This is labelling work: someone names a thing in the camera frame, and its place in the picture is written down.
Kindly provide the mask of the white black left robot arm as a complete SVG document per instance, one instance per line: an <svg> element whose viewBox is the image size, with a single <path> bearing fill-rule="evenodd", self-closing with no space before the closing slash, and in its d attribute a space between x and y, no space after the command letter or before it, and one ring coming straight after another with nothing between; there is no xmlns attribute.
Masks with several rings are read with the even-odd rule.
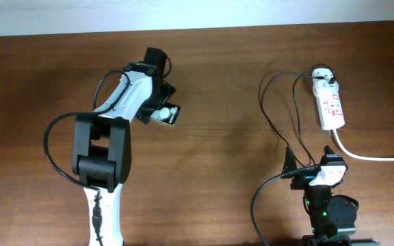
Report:
<svg viewBox="0 0 394 246"><path fill-rule="evenodd" d="M179 116L180 107L168 102L175 88L165 81L166 63L128 64L109 98L75 119L72 170L88 202L89 246L124 245L120 195L131 169L132 120L172 126Z"/></svg>

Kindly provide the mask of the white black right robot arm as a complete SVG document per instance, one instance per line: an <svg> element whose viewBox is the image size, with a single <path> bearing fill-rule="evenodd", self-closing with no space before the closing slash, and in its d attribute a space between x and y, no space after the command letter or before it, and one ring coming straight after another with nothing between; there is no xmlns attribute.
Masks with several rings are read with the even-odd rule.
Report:
<svg viewBox="0 0 394 246"><path fill-rule="evenodd" d="M311 235L303 236L300 244L351 245L359 203L346 195L334 195L332 189L343 182L347 165L330 146L324 147L320 163L297 167L291 148L286 148L283 178L290 178L292 190L303 190L303 205L311 222Z"/></svg>

